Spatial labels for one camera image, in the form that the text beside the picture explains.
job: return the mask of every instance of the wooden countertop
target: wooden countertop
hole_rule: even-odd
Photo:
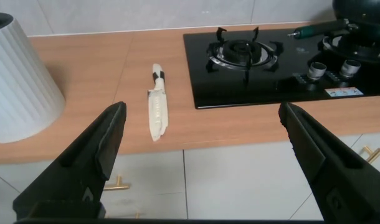
[[[275,24],[281,29],[302,24]],[[234,26],[229,30],[251,30]],[[278,104],[196,110],[183,34],[215,27],[35,37],[32,44],[66,99],[63,115],[33,137],[0,144],[0,164],[56,158],[108,105],[127,103],[120,154],[286,140]],[[166,74],[169,126],[151,140],[146,91],[153,63]],[[380,132],[380,96],[297,103],[337,135]]]

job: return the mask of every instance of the label sticker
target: label sticker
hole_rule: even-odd
[[[363,93],[356,87],[325,89],[331,97],[359,96]]]

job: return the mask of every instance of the white cabinet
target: white cabinet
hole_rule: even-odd
[[[16,213],[13,211],[13,200],[19,192],[0,178],[0,224],[12,224],[16,221]]]
[[[380,148],[380,133],[363,134],[360,139],[352,146],[352,149],[362,158],[367,159],[369,154],[363,150],[364,146],[368,146],[372,151]],[[380,171],[380,156],[373,161],[373,167]]]
[[[22,192],[50,163],[0,165],[0,177]],[[118,176],[130,188],[103,193],[109,217],[187,218],[182,151],[117,156],[106,184]]]
[[[0,177],[23,192],[52,161],[0,165]]]
[[[369,154],[363,150],[364,146],[370,147],[372,151],[380,148],[380,133],[363,134],[354,144],[351,149],[358,153],[362,158],[367,159]],[[372,165],[380,171],[380,156],[373,161]],[[310,195],[305,203],[292,216],[292,220],[322,220],[320,210],[313,195]]]
[[[102,203],[107,218],[185,219],[186,194],[120,195],[104,192]]]
[[[119,175],[130,184],[123,195],[184,192],[183,151],[117,156],[106,184],[115,184]]]
[[[188,150],[184,161],[189,219],[288,220],[311,194],[288,141]]]
[[[323,220],[315,196],[311,194],[291,217],[291,220]]]

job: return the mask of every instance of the white pleated object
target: white pleated object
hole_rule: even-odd
[[[0,143],[37,134],[64,106],[59,88],[13,19],[0,29]]]

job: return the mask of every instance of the white tile wall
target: white tile wall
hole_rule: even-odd
[[[333,19],[332,0],[0,0],[27,35]]]
[[[39,0],[56,33],[249,24],[253,0]]]
[[[0,0],[0,12],[14,16],[27,35],[52,34],[37,0]]]
[[[255,0],[252,23],[334,19],[332,0]]]

